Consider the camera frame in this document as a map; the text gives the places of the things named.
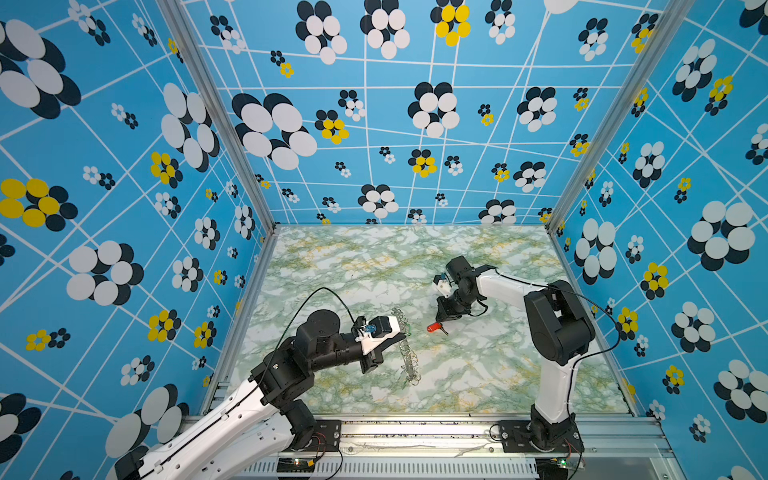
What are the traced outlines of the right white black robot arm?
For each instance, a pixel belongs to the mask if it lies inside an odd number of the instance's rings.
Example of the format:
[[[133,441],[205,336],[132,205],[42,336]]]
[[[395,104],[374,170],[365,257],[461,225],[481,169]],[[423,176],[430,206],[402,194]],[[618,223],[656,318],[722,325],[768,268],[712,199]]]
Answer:
[[[430,332],[470,316],[474,305],[485,306],[489,299],[526,314],[542,364],[538,395],[523,437],[540,451],[553,451],[566,444],[583,452],[571,395],[580,362],[595,339],[595,328],[571,285],[562,280],[539,284],[514,278],[491,265],[474,267],[463,256],[449,261],[445,271],[433,277],[433,285],[438,298]]]

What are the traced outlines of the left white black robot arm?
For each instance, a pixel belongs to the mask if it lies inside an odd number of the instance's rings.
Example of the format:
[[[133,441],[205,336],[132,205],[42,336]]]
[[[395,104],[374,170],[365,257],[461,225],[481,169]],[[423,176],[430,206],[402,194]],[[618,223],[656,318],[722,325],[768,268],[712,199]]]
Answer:
[[[367,373],[405,337],[395,315],[359,317],[343,333],[335,312],[316,310],[216,408],[167,444],[124,455],[112,476],[230,479],[258,460],[302,448],[314,434],[315,418],[301,397],[316,372],[359,363]]]

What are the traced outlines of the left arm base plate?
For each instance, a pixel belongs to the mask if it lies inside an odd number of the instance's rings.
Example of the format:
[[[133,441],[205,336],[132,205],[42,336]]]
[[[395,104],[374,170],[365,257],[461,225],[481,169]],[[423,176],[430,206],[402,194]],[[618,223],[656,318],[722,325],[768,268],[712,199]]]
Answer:
[[[288,419],[275,415],[263,424],[261,437],[281,445],[279,452],[319,451],[338,452],[342,422],[338,419],[319,419],[308,429],[295,434]]]

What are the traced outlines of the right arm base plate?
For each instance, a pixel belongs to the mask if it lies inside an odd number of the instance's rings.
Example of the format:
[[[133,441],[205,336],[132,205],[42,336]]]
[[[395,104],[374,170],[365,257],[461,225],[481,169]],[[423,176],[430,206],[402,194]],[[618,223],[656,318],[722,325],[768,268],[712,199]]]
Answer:
[[[542,420],[505,420],[495,425],[493,437],[505,453],[584,452],[584,444],[573,420],[550,424]]]

